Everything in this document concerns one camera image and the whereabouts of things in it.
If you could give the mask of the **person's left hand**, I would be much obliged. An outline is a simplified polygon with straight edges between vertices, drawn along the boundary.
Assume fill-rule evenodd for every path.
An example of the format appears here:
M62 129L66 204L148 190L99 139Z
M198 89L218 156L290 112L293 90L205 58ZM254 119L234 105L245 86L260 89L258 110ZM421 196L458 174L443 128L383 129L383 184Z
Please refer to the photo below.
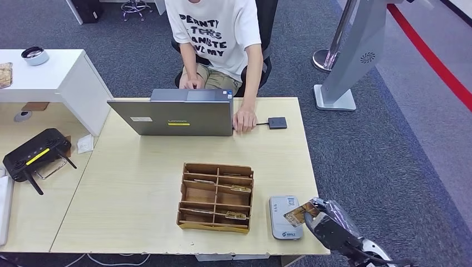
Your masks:
M240 107L233 116L233 128L238 134L246 133L257 125L257 116L253 107Z

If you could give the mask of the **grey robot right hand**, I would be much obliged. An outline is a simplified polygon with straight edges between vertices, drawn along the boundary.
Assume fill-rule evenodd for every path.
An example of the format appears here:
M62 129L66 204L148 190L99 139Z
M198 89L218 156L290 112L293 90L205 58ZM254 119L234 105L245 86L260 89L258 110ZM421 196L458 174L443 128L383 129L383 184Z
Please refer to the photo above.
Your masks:
M362 237L344 208L334 200L312 198L307 203L304 222L309 231L329 250L343 255L362 248Z

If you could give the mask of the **person's right hand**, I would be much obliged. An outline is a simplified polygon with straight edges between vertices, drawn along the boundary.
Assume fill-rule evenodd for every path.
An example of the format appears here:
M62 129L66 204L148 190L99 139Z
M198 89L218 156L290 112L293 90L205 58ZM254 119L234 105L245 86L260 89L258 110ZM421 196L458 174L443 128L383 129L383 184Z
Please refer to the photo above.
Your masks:
M181 87L183 89L190 89L190 90L202 89L204 88L204 80L199 75L196 75L195 77L187 78L187 80L182 78Z

